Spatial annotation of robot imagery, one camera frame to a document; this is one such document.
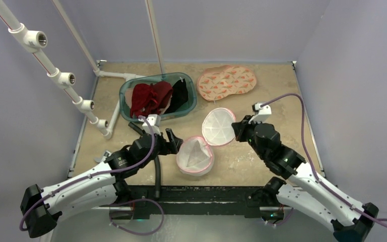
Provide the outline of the round pink white laundry bag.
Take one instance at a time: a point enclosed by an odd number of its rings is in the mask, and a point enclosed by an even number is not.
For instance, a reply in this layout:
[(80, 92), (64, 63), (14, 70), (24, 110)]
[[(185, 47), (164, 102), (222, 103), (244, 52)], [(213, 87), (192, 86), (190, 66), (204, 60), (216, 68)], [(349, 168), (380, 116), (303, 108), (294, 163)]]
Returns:
[(180, 172), (191, 176), (210, 172), (216, 159), (213, 148), (226, 146), (234, 140), (231, 125), (235, 121), (234, 113), (227, 108), (210, 111), (202, 123), (202, 134), (185, 140), (176, 155)]

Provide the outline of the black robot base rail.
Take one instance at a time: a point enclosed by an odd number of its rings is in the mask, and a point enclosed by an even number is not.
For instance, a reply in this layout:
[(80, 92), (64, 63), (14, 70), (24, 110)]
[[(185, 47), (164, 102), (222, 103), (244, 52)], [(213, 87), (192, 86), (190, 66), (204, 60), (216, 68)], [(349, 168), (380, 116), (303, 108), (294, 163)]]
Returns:
[(111, 204), (119, 204), (135, 199), (151, 199), (169, 202), (211, 202), (211, 201), (240, 201), (247, 206), (281, 205), (281, 209), (265, 211), (259, 220), (281, 221), (292, 209), (277, 201), (273, 190), (257, 186), (162, 186), (160, 195), (156, 196), (153, 185), (131, 185), (130, 189), (118, 196)]

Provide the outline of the black bra in basin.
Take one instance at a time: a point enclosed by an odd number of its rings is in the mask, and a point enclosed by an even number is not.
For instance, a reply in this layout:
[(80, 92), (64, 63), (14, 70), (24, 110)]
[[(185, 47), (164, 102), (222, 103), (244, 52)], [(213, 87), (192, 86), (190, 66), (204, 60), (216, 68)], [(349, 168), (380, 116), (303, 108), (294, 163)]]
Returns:
[(186, 80), (178, 80), (173, 86), (173, 93), (170, 100), (170, 105), (164, 112), (165, 114), (176, 112), (188, 101), (188, 90)]

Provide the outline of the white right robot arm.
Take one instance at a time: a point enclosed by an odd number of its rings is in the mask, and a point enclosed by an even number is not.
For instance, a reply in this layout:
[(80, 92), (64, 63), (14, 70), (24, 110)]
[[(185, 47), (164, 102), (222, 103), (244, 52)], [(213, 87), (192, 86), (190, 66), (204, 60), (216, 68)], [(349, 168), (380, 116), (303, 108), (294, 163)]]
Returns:
[(232, 123), (235, 139), (248, 142), (275, 174), (266, 184), (263, 199), (269, 205), (288, 205), (328, 228), (337, 241), (365, 241), (379, 209), (342, 192), (316, 173), (295, 150), (282, 144), (272, 124), (253, 123), (247, 115)]

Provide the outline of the red handled adjustable wrench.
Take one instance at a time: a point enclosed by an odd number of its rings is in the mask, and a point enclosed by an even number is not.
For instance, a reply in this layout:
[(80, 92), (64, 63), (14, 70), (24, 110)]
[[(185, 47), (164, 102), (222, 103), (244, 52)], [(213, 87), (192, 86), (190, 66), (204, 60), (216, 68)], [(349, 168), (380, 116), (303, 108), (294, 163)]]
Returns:
[(97, 163), (104, 162), (112, 153), (108, 150), (105, 150), (100, 157), (95, 157), (94, 161)]

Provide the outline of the dark red bra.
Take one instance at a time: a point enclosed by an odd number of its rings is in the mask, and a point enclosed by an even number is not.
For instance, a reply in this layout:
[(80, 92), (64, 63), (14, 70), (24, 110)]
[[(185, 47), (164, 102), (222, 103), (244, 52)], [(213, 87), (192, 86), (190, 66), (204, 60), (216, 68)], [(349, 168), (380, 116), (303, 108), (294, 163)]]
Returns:
[(173, 88), (170, 83), (161, 81), (152, 85), (153, 106), (152, 114), (163, 114), (170, 105)]

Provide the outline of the teal plastic basin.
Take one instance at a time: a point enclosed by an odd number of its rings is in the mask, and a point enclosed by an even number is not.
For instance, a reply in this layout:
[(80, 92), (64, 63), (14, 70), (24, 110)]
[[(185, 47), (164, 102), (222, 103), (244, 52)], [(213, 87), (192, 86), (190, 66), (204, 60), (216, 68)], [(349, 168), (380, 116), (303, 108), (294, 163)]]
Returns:
[(129, 122), (139, 122), (137, 118), (130, 117), (130, 108), (125, 101), (125, 92), (129, 88), (134, 88), (136, 84), (156, 84), (159, 81), (166, 81), (171, 86), (173, 86), (177, 81), (183, 79), (185, 80), (185, 85), (187, 88), (187, 102), (182, 104), (181, 107), (179, 107), (175, 112), (161, 114), (160, 116), (162, 120), (166, 120), (188, 115), (197, 104), (196, 83), (189, 75), (182, 72), (152, 75), (126, 81), (119, 90), (120, 115)]

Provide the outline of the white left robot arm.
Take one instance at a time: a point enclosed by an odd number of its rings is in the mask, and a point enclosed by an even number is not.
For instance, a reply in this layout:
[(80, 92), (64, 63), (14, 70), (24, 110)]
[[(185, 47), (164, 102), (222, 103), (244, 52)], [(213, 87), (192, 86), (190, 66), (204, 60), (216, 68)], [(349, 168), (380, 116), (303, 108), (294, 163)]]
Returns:
[(172, 129), (166, 129), (166, 134), (165, 138), (162, 133), (143, 133), (80, 175), (44, 188), (28, 187), (20, 205), (23, 217), (19, 229), (27, 231), (30, 238), (37, 238), (52, 231), (59, 220), (90, 208), (148, 201), (145, 195), (133, 193), (125, 180), (157, 156), (179, 152), (183, 139), (175, 136)]

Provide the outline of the dark red garment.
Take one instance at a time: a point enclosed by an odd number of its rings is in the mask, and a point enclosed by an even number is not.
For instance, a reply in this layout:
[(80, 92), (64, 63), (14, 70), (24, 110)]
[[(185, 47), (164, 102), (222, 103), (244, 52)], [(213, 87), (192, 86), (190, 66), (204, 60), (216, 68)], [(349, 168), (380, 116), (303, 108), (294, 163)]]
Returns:
[(137, 84), (133, 89), (130, 116), (148, 116), (158, 110), (158, 93), (153, 84)]

